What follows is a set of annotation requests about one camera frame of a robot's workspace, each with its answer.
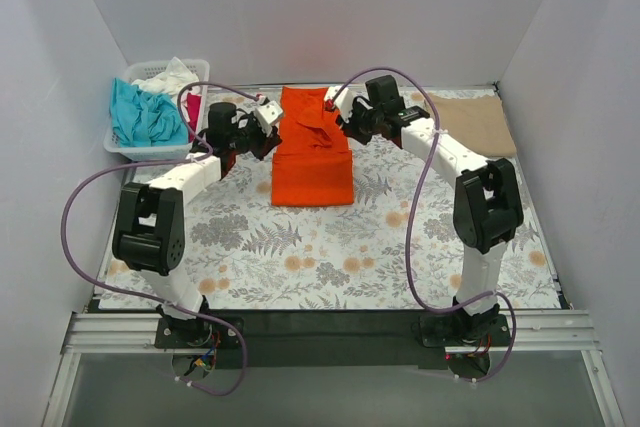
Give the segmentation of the orange t shirt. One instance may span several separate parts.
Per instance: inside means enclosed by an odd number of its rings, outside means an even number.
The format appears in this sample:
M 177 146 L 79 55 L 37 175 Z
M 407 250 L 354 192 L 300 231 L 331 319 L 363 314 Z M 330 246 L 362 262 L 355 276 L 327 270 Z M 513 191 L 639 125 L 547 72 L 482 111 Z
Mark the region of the orange t shirt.
M 354 203 L 353 155 L 324 108 L 325 88 L 284 87 L 282 143 L 272 160 L 271 201 L 279 207 L 332 207 Z

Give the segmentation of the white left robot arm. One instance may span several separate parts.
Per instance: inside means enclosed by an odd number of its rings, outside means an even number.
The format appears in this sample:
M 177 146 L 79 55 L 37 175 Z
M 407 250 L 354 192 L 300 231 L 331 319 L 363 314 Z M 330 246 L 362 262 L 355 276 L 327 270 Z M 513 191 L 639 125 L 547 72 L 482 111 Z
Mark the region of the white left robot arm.
M 222 180 L 236 156 L 250 153 L 262 160 L 281 143 L 278 124 L 284 112 L 267 101 L 242 115 L 232 103 L 214 103 L 208 126 L 186 162 L 147 183 L 129 182 L 121 190 L 114 257 L 134 270 L 158 297 L 157 311 L 170 333 L 193 347 L 205 345 L 213 333 L 205 297 L 189 279 L 182 259 L 186 250 L 185 207 Z

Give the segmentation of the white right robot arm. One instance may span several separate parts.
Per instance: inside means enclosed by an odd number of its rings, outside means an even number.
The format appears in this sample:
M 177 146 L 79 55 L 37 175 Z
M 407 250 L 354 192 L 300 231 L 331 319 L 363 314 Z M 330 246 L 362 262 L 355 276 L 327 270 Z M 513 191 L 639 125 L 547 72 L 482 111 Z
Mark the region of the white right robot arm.
M 419 303 L 426 311 L 419 322 L 421 340 L 431 347 L 488 342 L 498 335 L 512 339 L 515 327 L 500 312 L 506 297 L 497 287 L 507 246 L 524 220 L 515 167 L 455 140 L 430 96 L 422 107 L 407 106 L 398 73 L 382 69 L 366 82 L 366 96 L 346 85 L 332 87 L 324 107 L 336 112 L 346 137 L 366 145 L 379 135 L 423 160 L 425 172 L 435 171 L 453 188 L 453 226 L 464 246 L 460 285 L 447 308 Z

